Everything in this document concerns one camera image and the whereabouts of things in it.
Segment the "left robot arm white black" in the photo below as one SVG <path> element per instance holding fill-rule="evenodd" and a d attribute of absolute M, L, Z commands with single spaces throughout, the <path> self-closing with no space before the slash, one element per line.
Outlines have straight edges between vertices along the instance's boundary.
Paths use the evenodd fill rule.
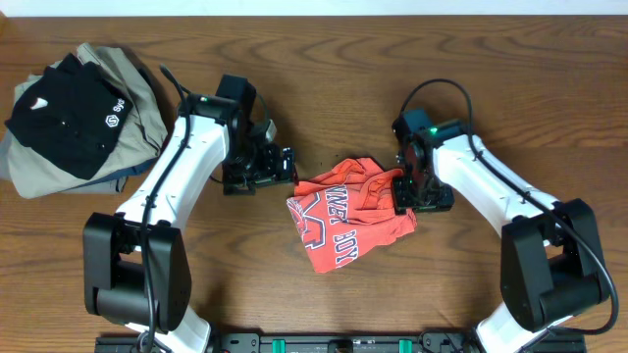
<path fill-rule="evenodd" d="M 99 337 L 97 352 L 218 352 L 219 337 L 190 306 L 183 232 L 217 167 L 228 195 L 296 179 L 294 152 L 274 143 L 273 121 L 253 124 L 236 100 L 190 94 L 151 173 L 115 214 L 83 229 L 88 313 L 136 331 Z"/>

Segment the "dark blue folded garment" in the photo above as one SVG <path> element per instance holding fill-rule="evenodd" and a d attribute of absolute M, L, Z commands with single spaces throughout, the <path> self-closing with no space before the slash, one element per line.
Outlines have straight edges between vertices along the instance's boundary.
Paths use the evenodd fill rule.
<path fill-rule="evenodd" d="M 131 177 L 131 176 L 137 176 L 137 175 L 141 175 L 144 172 L 146 172 L 155 162 L 157 161 L 156 158 L 153 159 L 149 159 L 146 160 L 138 165 L 132 166 L 132 167 L 128 167 L 125 169 L 120 169 L 118 171 L 115 171 L 111 174 L 108 174 L 104 177 L 86 182 L 84 184 L 82 184 L 81 186 L 89 186 L 89 185 L 93 185 L 93 184 L 97 184 L 97 183 L 101 183 L 101 182 L 106 182 L 106 181 L 110 181 L 110 180 L 117 180 L 120 179 L 122 177 Z"/>

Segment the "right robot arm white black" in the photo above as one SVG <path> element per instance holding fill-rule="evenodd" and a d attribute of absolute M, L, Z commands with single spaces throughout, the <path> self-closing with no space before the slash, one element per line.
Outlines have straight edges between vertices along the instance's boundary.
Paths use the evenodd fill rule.
<path fill-rule="evenodd" d="M 435 126 L 403 116 L 392 125 L 402 176 L 397 213 L 446 212 L 459 193 L 500 238 L 501 304 L 472 332 L 440 338 L 453 352 L 583 352 L 608 331 L 565 322 L 617 293 L 605 266 L 596 216 L 581 199 L 561 202 L 522 179 L 459 122 Z"/>

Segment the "grey folded garment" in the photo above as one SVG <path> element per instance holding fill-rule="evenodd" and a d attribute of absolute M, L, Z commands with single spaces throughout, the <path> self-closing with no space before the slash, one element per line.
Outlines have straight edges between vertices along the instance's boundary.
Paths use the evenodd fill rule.
<path fill-rule="evenodd" d="M 130 99 L 132 108 L 119 140 L 106 162 L 90 179 L 82 179 L 57 168 L 29 147 L 23 147 L 11 132 L 1 141 L 1 178 L 13 184 L 25 199 L 53 193 L 115 194 L 124 189 L 129 176 L 89 186 L 82 184 L 120 169 L 158 158 L 167 139 L 158 101 L 148 73 L 116 47 L 81 44 L 76 50 L 82 64 L 95 64 L 113 86 Z"/>

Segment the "black folded shirt white logo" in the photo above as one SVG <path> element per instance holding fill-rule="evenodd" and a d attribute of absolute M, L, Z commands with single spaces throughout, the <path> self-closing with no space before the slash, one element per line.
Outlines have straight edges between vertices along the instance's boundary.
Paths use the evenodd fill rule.
<path fill-rule="evenodd" d="M 26 89 L 5 125 L 22 146 L 90 179 L 116 147 L 132 107 L 96 64 L 69 54 Z"/>

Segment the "red t-shirt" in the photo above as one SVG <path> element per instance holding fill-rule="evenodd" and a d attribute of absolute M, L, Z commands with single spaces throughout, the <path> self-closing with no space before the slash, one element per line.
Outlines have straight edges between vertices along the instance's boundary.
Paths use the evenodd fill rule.
<path fill-rule="evenodd" d="M 413 214 L 395 212 L 393 180 L 401 175 L 371 158 L 345 159 L 298 183 L 287 207 L 316 273 L 340 269 L 416 229 Z"/>

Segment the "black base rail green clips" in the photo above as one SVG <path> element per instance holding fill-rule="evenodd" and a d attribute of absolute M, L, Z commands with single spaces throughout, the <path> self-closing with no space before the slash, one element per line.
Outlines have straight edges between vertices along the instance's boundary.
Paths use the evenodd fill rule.
<path fill-rule="evenodd" d="M 98 337 L 96 353 L 139 352 L 132 337 Z M 424 332 L 418 336 L 271 336 L 222 334 L 210 338 L 210 353 L 454 353 L 484 352 L 479 341 L 461 332 Z M 547 336 L 516 352 L 586 353 L 583 335 Z"/>

